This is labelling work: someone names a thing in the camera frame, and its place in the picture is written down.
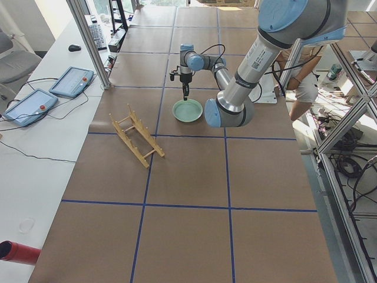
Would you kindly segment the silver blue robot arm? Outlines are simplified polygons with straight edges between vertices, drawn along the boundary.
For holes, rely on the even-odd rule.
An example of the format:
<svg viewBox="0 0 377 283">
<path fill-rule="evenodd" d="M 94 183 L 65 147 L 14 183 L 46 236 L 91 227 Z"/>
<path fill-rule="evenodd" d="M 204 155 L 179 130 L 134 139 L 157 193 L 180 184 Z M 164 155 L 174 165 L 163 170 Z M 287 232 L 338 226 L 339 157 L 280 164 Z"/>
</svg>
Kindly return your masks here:
<svg viewBox="0 0 377 283">
<path fill-rule="evenodd" d="M 345 36 L 347 13 L 347 1 L 263 1 L 257 38 L 234 76 L 229 75 L 221 58 L 198 54 L 191 44 L 180 46 L 177 74 L 183 83 L 183 93 L 188 96 L 194 71 L 210 70 L 221 90 L 216 98 L 205 103 L 207 124 L 244 126 L 254 115 L 249 95 L 279 52 L 289 49 L 297 39 L 312 46 L 341 40 Z"/>
</svg>

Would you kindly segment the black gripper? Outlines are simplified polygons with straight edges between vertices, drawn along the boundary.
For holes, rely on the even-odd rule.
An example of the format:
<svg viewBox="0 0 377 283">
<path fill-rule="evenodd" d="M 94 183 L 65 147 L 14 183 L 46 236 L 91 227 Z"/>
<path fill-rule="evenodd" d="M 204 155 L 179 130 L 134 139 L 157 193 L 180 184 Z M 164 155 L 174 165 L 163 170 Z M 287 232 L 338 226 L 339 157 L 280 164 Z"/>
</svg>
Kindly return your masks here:
<svg viewBox="0 0 377 283">
<path fill-rule="evenodd" d="M 182 83 L 183 92 L 186 92 L 186 93 L 183 93 L 184 101 L 187 101 L 189 97 L 189 91 L 190 91 L 189 84 L 192 82 L 192 76 L 193 76 L 192 72 L 180 74 L 180 82 Z"/>
</svg>

